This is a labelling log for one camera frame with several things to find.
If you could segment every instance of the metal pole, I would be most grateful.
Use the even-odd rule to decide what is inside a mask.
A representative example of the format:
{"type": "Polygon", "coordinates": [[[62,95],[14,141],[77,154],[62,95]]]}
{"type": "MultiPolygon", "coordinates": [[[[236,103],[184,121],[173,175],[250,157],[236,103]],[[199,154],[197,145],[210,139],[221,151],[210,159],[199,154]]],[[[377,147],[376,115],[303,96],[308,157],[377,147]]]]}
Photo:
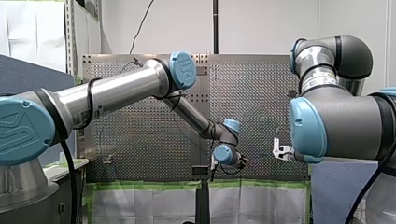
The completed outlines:
{"type": "Polygon", "coordinates": [[[219,0],[213,0],[213,37],[213,53],[219,54],[219,0]]]}

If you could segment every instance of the pegboard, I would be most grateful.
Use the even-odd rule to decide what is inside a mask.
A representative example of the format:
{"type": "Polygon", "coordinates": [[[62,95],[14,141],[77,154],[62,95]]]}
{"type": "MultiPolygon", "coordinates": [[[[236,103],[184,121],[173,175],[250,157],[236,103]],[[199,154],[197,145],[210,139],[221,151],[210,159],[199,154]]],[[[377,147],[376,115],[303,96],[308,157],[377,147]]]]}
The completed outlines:
{"type": "MultiPolygon", "coordinates": [[[[307,167],[272,154],[274,136],[290,146],[288,104],[298,90],[289,71],[289,56],[210,55],[210,117],[241,123],[238,149],[250,161],[242,178],[304,180],[307,167]]],[[[217,172],[220,178],[231,177],[217,172]]]]}
{"type": "MultiPolygon", "coordinates": [[[[112,77],[149,58],[169,55],[85,55],[84,79],[112,77]]],[[[241,122],[238,149],[249,157],[243,172],[218,178],[305,180],[307,167],[272,155],[278,130],[289,145],[289,91],[298,79],[289,72],[288,56],[192,54],[198,78],[186,94],[204,116],[241,122]]],[[[89,181],[191,180],[191,166],[208,164],[211,141],[196,132],[163,102],[148,98],[92,122],[85,132],[84,152],[90,159],[89,181]]]]}
{"type": "MultiPolygon", "coordinates": [[[[147,59],[169,55],[84,55],[84,81],[112,77],[140,68],[147,59]]],[[[194,87],[181,91],[208,116],[208,77],[199,76],[194,87]]],[[[207,147],[171,108],[149,97],[94,120],[85,132],[88,180],[191,180],[191,167],[201,163],[207,147]]]]}

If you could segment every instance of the blue joint cap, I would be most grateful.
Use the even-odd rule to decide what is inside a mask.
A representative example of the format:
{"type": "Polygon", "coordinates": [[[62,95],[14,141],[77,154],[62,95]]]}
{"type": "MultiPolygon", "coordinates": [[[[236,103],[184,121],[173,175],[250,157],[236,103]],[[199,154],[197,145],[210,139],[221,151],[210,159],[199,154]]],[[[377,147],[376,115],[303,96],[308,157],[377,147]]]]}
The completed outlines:
{"type": "Polygon", "coordinates": [[[37,158],[53,141],[55,124],[34,102],[0,97],[0,165],[18,165],[37,158]]]}
{"type": "Polygon", "coordinates": [[[233,162],[233,152],[224,144],[215,148],[213,156],[215,157],[215,160],[221,164],[229,165],[233,162]]]}
{"type": "Polygon", "coordinates": [[[323,157],[313,157],[313,156],[304,156],[304,161],[306,163],[311,163],[311,164],[318,164],[323,161],[323,157]]]}
{"type": "Polygon", "coordinates": [[[327,134],[319,112],[306,98],[290,101],[290,137],[294,149],[307,156],[323,157],[327,151],[327,134]]]}
{"type": "Polygon", "coordinates": [[[239,133],[239,121],[234,119],[226,119],[224,120],[224,125],[227,126],[229,129],[233,130],[236,133],[239,133]]]}
{"type": "Polygon", "coordinates": [[[380,91],[386,95],[396,96],[396,87],[386,87],[380,91]]]}
{"type": "Polygon", "coordinates": [[[197,78],[197,69],[190,54],[186,52],[173,52],[169,62],[169,70],[175,84],[181,90],[191,88],[197,78]]]}

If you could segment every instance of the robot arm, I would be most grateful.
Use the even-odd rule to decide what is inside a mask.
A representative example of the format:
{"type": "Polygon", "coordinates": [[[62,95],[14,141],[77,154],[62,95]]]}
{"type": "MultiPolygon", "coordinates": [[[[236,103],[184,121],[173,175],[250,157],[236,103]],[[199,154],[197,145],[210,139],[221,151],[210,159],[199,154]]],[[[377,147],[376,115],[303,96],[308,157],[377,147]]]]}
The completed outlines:
{"type": "Polygon", "coordinates": [[[383,159],[396,127],[391,103],[379,94],[357,96],[372,68],[372,54],[358,38],[297,41],[290,57],[290,70],[300,79],[300,96],[290,102],[292,147],[275,146],[276,157],[383,159]]]}
{"type": "Polygon", "coordinates": [[[92,119],[150,96],[164,100],[203,138],[222,141],[223,144],[215,152],[221,151],[221,146],[225,147],[225,152],[220,155],[224,154],[227,160],[218,157],[220,162],[239,164],[240,154],[235,151],[239,123],[234,122],[237,123],[236,128],[233,125],[212,124],[185,98],[172,93],[190,88],[195,79],[193,60],[189,54],[179,52],[172,54],[169,62],[151,59],[132,72],[93,79],[88,84],[64,91],[42,89],[1,97],[3,114],[0,116],[0,134],[9,135],[1,140],[5,144],[0,141],[0,166],[28,162],[49,146],[67,139],[73,129],[85,127],[92,119]],[[18,115],[14,121],[20,119],[22,122],[10,125],[13,115],[18,115]]]}
{"type": "Polygon", "coordinates": [[[174,94],[163,101],[189,123],[202,138],[220,142],[213,152],[216,161],[238,169],[246,166],[247,158],[236,149],[239,135],[238,121],[226,119],[223,124],[215,123],[205,118],[184,97],[175,97],[174,94]]]}

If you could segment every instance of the black cord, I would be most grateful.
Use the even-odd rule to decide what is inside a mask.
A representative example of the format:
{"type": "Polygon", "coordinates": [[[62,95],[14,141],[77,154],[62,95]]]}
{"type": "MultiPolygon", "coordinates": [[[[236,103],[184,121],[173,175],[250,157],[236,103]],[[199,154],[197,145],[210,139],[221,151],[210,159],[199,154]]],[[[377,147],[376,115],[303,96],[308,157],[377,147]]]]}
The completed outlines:
{"type": "Polygon", "coordinates": [[[77,211],[77,221],[80,222],[82,220],[82,198],[83,198],[83,192],[84,192],[84,182],[85,182],[85,175],[87,173],[87,170],[85,168],[82,169],[81,172],[81,189],[79,191],[79,206],[78,206],[78,211],[77,211]]]}
{"type": "Polygon", "coordinates": [[[71,210],[71,218],[70,223],[76,224],[77,217],[77,180],[76,180],[76,171],[74,168],[73,158],[69,150],[69,146],[65,141],[61,142],[62,150],[64,151],[64,155],[67,161],[67,167],[69,169],[70,174],[70,187],[72,191],[72,210],[71,210]]]}
{"type": "Polygon", "coordinates": [[[13,96],[14,93],[0,93],[0,96],[13,96]]]}
{"type": "Polygon", "coordinates": [[[140,22],[139,29],[137,30],[137,33],[134,36],[134,40],[132,41],[132,46],[131,46],[131,50],[129,50],[129,54],[132,54],[132,51],[134,50],[134,42],[136,41],[137,37],[140,34],[140,30],[142,29],[143,23],[145,22],[147,15],[149,14],[149,9],[151,8],[153,2],[154,0],[151,0],[151,2],[148,4],[148,9],[146,9],[145,16],[143,17],[143,20],[140,22]]]}
{"type": "Polygon", "coordinates": [[[88,127],[88,125],[90,125],[92,118],[93,118],[93,99],[92,99],[92,86],[93,83],[97,80],[100,80],[100,77],[96,77],[90,80],[90,82],[88,83],[88,87],[87,87],[87,92],[88,92],[88,108],[89,108],[89,115],[87,120],[78,128],[76,128],[76,130],[81,130],[81,129],[85,129],[86,127],[88,127]]]}
{"type": "Polygon", "coordinates": [[[226,171],[226,170],[224,169],[224,167],[222,166],[222,164],[220,164],[220,169],[221,169],[221,171],[224,172],[224,174],[226,174],[226,175],[237,175],[237,174],[239,174],[239,173],[243,170],[243,169],[237,169],[235,172],[230,173],[230,172],[228,172],[228,171],[226,171]]]}
{"type": "MultiPolygon", "coordinates": [[[[373,94],[370,94],[370,95],[371,96],[379,96],[382,99],[386,100],[391,105],[393,113],[396,114],[396,104],[388,95],[386,95],[384,93],[380,93],[380,92],[376,92],[376,93],[373,93],[373,94]]],[[[355,202],[352,204],[352,207],[350,208],[349,213],[348,213],[348,215],[346,217],[345,224],[349,224],[352,221],[353,215],[355,214],[356,209],[358,208],[359,204],[361,203],[361,199],[364,197],[366,192],[374,184],[376,179],[379,177],[379,175],[382,173],[384,168],[387,166],[387,164],[388,164],[389,160],[392,158],[395,150],[396,150],[396,138],[393,140],[393,143],[392,143],[392,145],[389,148],[389,152],[388,152],[387,156],[379,163],[379,165],[376,168],[375,172],[370,177],[369,181],[367,181],[366,185],[363,187],[363,189],[359,193],[359,195],[356,198],[355,202]]]]}

